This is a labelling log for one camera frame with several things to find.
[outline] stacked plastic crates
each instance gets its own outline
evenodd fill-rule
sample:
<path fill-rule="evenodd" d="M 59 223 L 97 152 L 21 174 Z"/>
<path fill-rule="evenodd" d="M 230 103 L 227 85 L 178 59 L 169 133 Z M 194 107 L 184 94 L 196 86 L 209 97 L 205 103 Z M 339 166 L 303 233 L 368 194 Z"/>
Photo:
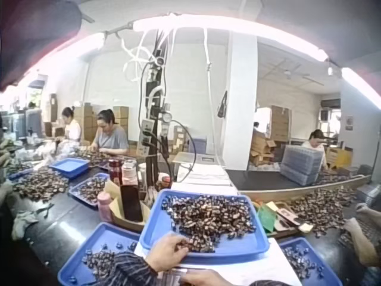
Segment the stacked plastic crates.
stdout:
<path fill-rule="evenodd" d="M 287 145 L 280 165 L 280 173 L 288 179 L 306 186 L 316 181 L 322 159 L 321 151 Z"/>

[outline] plaid sleeve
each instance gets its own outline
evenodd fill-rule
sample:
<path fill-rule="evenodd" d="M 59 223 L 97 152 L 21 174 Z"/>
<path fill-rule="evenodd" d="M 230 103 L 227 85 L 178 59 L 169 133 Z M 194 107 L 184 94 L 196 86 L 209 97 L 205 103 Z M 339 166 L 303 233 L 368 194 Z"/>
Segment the plaid sleeve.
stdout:
<path fill-rule="evenodd" d="M 156 285 L 157 273 L 140 256 L 133 253 L 115 255 L 115 266 L 108 278 L 95 286 L 149 286 Z"/>
<path fill-rule="evenodd" d="M 277 281 L 272 281 L 272 280 L 260 280 L 260 281 L 255 281 L 250 286 L 289 286 L 286 283 L 283 282 L 277 282 Z"/>

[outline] ceiling fan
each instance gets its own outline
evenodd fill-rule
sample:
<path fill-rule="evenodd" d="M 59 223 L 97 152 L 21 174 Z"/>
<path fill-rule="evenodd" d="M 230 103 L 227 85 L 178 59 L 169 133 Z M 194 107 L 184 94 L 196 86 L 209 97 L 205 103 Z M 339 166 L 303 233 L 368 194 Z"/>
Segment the ceiling fan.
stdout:
<path fill-rule="evenodd" d="M 286 62 L 287 59 L 284 59 L 283 61 L 281 61 L 279 64 L 277 65 L 274 65 L 272 64 L 273 66 L 273 70 L 278 70 L 279 72 L 281 72 L 282 74 L 284 74 L 286 76 L 286 78 L 288 80 L 291 80 L 293 77 L 295 76 L 299 76 L 305 80 L 309 80 L 310 82 L 313 82 L 313 83 L 316 83 L 318 85 L 321 85 L 321 86 L 324 86 L 324 84 L 322 84 L 321 82 L 318 82 L 314 79 L 311 79 L 310 78 L 310 74 L 309 73 L 300 73 L 298 72 L 297 70 L 302 66 L 301 64 L 297 64 L 295 67 L 293 67 L 292 69 L 284 69 L 282 67 L 282 65 L 284 65 L 284 63 Z"/>

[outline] pressure gauge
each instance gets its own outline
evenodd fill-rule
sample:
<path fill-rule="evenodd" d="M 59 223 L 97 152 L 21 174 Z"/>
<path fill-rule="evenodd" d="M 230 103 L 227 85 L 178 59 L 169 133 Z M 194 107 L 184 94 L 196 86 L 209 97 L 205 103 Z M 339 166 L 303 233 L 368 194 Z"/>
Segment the pressure gauge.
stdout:
<path fill-rule="evenodd" d="M 165 123 L 170 123 L 172 121 L 172 114 L 168 111 L 164 111 L 161 114 L 161 120 Z"/>

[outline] conveyor belt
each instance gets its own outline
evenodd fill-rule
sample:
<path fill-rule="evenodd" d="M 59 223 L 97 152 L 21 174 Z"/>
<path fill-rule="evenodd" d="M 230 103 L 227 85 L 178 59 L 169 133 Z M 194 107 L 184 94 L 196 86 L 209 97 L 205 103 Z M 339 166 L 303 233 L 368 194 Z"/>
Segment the conveyor belt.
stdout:
<path fill-rule="evenodd" d="M 268 189 L 294 189 L 301 186 L 282 176 L 279 172 L 226 170 L 238 191 L 261 191 Z"/>

